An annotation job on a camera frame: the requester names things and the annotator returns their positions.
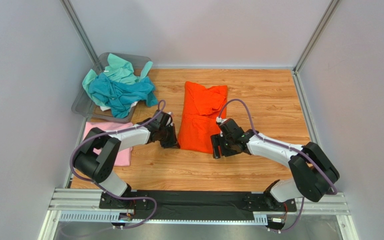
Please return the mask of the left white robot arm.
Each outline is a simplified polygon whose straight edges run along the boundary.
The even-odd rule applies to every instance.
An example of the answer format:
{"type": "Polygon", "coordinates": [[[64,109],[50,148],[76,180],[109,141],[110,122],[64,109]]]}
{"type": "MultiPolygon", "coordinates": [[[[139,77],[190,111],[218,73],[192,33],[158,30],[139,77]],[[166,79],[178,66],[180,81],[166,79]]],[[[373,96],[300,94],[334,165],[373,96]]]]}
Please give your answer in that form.
{"type": "Polygon", "coordinates": [[[92,128],[71,154],[70,168],[78,178],[92,182],[103,190],[103,204],[126,209],[139,198],[131,194],[131,186],[114,172],[118,153],[154,142],[159,142],[164,149],[180,148],[170,112],[158,110],[153,117],[129,128],[92,128]]]}

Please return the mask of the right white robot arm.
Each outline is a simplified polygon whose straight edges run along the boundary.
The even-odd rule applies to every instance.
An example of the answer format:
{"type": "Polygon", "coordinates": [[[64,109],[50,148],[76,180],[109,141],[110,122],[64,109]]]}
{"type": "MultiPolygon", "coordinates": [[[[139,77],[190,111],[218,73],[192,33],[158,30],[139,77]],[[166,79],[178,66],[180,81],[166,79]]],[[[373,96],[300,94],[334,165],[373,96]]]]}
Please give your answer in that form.
{"type": "Polygon", "coordinates": [[[248,154],[267,158],[290,170],[290,179],[276,180],[263,192],[266,208],[276,211],[295,198],[318,202],[324,195],[337,193],[335,183],[340,173],[317,143],[290,144],[254,129],[244,131],[231,118],[217,117],[216,125],[220,132],[210,137],[213,158],[248,154]]]}

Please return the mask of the orange t shirt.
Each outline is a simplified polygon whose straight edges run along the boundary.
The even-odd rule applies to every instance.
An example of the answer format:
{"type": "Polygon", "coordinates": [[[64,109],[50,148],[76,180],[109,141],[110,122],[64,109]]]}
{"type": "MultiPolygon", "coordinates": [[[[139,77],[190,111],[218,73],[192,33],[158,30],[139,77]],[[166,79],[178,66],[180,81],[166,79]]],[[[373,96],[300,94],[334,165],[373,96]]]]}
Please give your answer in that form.
{"type": "Polygon", "coordinates": [[[216,118],[227,103],[228,87],[205,87],[187,81],[184,85],[184,103],[177,136],[182,150],[213,153],[211,136],[220,132],[216,118]]]}

